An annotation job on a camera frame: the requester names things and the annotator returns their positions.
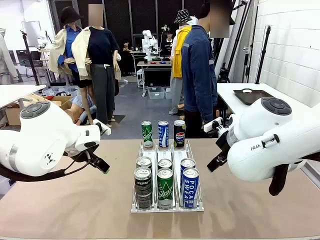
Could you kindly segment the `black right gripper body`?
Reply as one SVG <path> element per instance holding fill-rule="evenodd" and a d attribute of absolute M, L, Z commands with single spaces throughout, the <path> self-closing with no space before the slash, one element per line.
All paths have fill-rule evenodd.
<path fill-rule="evenodd" d="M 228 130 L 225 130 L 223 133 L 219 135 L 218 140 L 216 141 L 216 145 L 220 148 L 221 152 L 217 155 L 218 160 L 226 160 L 228 156 L 228 152 L 230 150 L 230 145 L 228 143 Z"/>

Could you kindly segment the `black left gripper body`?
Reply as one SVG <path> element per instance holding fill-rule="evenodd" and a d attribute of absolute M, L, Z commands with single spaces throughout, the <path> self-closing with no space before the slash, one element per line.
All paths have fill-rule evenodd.
<path fill-rule="evenodd" d="M 99 163 L 100 157 L 98 157 L 97 155 L 95 155 L 95 151 L 97 150 L 97 148 L 99 147 L 99 144 L 96 144 L 94 146 L 91 146 L 89 148 L 87 148 L 84 153 L 87 157 L 87 162 L 88 163 Z"/>

